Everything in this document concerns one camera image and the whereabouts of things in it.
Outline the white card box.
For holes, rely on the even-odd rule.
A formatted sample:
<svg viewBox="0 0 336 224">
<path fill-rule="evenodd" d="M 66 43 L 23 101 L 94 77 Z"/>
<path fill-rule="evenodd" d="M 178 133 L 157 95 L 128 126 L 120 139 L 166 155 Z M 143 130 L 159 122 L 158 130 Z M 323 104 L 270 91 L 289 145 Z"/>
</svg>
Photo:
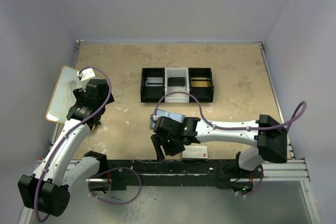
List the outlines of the white card box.
<svg viewBox="0 0 336 224">
<path fill-rule="evenodd" d="M 207 146 L 186 146 L 182 152 L 183 159 L 208 159 Z"/>
</svg>

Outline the yellow framed whiteboard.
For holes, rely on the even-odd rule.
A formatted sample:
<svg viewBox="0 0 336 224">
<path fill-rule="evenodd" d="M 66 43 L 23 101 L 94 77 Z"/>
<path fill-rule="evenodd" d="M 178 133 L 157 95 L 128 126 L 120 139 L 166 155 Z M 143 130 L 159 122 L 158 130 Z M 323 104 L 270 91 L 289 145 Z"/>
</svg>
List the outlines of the yellow framed whiteboard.
<svg viewBox="0 0 336 224">
<path fill-rule="evenodd" d="M 92 68 L 79 71 L 70 66 L 63 66 L 56 82 L 50 103 L 45 115 L 47 121 L 64 124 L 69 109 L 76 103 L 73 93 L 75 89 L 86 90 L 91 79 L 96 79 Z"/>
</svg>

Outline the black and white sorting tray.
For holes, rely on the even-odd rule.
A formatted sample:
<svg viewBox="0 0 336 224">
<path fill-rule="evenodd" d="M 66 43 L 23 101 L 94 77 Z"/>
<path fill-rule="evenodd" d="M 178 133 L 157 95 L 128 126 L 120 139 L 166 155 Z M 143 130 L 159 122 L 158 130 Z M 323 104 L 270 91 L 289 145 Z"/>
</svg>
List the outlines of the black and white sorting tray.
<svg viewBox="0 0 336 224">
<path fill-rule="evenodd" d="M 193 103 L 190 93 L 201 103 L 212 103 L 214 85 L 211 68 L 143 68 L 140 98 L 142 103 Z"/>
</svg>

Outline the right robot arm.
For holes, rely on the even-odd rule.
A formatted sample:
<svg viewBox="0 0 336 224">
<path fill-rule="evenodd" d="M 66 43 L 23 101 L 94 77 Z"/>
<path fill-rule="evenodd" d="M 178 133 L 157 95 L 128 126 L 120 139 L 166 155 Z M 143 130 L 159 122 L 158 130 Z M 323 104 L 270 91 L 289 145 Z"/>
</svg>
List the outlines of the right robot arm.
<svg viewBox="0 0 336 224">
<path fill-rule="evenodd" d="M 245 122 L 206 121 L 185 117 L 178 122 L 167 116 L 155 120 L 151 140 L 158 160 L 175 156 L 187 145 L 228 142 L 248 145 L 237 154 L 236 166 L 253 171 L 264 162 L 283 164 L 287 161 L 287 130 L 268 115 Z"/>
</svg>

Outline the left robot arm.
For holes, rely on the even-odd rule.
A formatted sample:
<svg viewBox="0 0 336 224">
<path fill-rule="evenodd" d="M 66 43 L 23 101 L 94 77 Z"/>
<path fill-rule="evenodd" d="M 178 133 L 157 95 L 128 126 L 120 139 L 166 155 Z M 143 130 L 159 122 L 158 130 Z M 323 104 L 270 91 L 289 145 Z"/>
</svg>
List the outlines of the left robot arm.
<svg viewBox="0 0 336 224">
<path fill-rule="evenodd" d="M 25 207 L 55 217 L 70 200 L 72 178 L 65 178 L 68 164 L 82 140 L 100 123 L 105 106 L 114 101 L 108 79 L 91 79 L 85 88 L 73 90 L 76 101 L 70 107 L 64 131 L 43 162 L 28 175 L 22 175 L 18 189 Z"/>
</svg>

